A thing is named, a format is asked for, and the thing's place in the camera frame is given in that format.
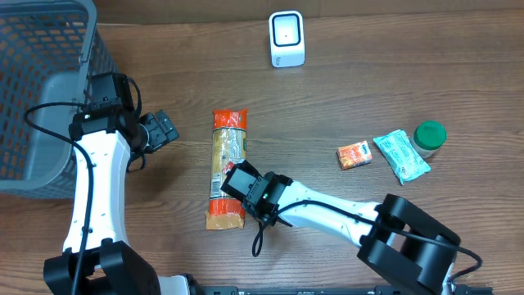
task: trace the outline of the bottle cap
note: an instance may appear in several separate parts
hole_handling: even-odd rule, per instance
[[[447,133],[444,126],[437,121],[426,121],[420,124],[413,135],[415,143],[428,151],[440,148],[446,138]]]

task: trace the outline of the teal wrapper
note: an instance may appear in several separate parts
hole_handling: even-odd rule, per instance
[[[431,171],[431,167],[411,146],[405,131],[399,129],[388,135],[374,138],[373,141],[390,163],[400,184],[404,185],[404,182]]]

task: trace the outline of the basket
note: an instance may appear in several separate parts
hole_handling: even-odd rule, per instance
[[[24,112],[45,102],[87,102],[91,76],[117,71],[87,0],[0,2],[0,192],[75,195],[72,147],[31,129]],[[69,137],[75,107],[36,111],[37,125]]]

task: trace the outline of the orange and clear package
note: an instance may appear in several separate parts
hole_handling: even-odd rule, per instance
[[[346,147],[339,147],[337,155],[343,170],[371,163],[373,159],[366,140]]]
[[[246,213],[242,204],[220,187],[232,165],[246,159],[247,110],[214,110],[213,113],[210,210],[206,212],[206,229],[243,229]]]

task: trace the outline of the wooden table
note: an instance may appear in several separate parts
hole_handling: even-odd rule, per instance
[[[363,287],[384,281],[357,249],[312,229],[256,223],[205,230],[212,110],[249,108],[248,159],[323,193],[381,202],[408,198],[449,226],[484,267],[460,283],[524,292],[524,11],[307,20],[304,66],[275,70],[267,22],[120,26],[99,30],[144,111],[159,108],[181,134],[127,175],[133,248],[159,275],[202,284]],[[336,148],[438,120],[449,137],[431,173],[400,186],[372,145],[373,163],[342,171]],[[48,293],[42,266],[58,256],[71,200],[0,202],[0,293]],[[473,262],[459,256],[456,270]]]

